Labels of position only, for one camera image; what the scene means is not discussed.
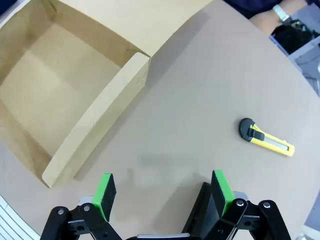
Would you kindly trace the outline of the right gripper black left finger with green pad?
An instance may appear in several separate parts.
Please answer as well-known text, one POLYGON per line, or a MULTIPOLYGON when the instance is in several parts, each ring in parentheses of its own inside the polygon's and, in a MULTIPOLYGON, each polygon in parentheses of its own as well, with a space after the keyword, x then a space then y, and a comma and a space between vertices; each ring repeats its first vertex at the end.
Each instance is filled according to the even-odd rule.
POLYGON ((72 210, 65 206, 51 210, 40 238, 78 240, 81 235, 91 235, 94 240, 119 240, 109 223, 116 192, 113 174, 103 174, 92 198, 72 210))

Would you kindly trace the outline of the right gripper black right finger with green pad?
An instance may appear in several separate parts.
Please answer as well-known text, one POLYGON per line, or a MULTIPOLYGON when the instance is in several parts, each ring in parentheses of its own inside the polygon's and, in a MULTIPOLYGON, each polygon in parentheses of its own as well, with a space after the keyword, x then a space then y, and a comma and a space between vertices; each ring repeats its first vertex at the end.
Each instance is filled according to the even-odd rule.
POLYGON ((268 199, 255 205, 236 198, 222 170, 213 170, 211 196, 218 220, 205 240, 232 240, 239 230, 246 230, 254 240, 289 240, 290 234, 277 204, 268 199))

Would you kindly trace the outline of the person's left hand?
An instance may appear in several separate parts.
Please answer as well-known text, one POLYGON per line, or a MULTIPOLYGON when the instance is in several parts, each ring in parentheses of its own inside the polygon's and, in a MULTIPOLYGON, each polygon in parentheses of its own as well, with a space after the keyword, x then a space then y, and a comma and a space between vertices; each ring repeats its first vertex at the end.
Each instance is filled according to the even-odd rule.
POLYGON ((258 13, 251 17, 249 21, 268 36, 280 24, 280 18, 273 10, 258 13))

